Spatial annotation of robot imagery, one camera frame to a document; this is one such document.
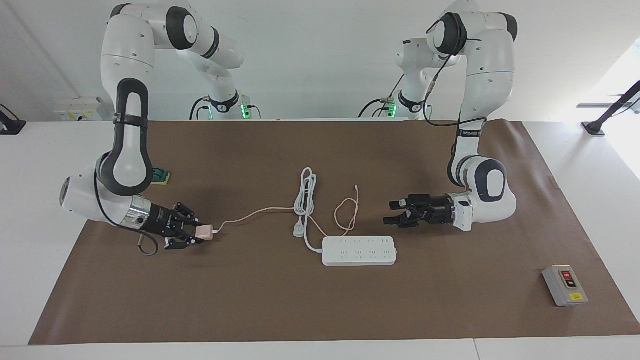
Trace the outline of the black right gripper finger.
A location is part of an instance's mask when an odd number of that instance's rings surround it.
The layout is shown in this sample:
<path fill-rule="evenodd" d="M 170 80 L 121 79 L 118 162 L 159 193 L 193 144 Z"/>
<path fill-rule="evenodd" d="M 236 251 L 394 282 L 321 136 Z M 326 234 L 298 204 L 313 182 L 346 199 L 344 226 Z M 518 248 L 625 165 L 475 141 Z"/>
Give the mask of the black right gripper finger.
<path fill-rule="evenodd" d="M 173 207 L 174 212 L 179 214 L 178 221 L 181 223 L 190 225 L 190 226 L 201 226 L 202 223 L 199 222 L 198 218 L 195 215 L 195 212 L 192 211 L 189 207 L 184 205 L 182 202 L 176 203 Z"/>
<path fill-rule="evenodd" d="M 164 250 L 185 249 L 194 244 L 202 244 L 205 239 L 190 234 L 179 234 L 173 237 L 165 237 Z"/>

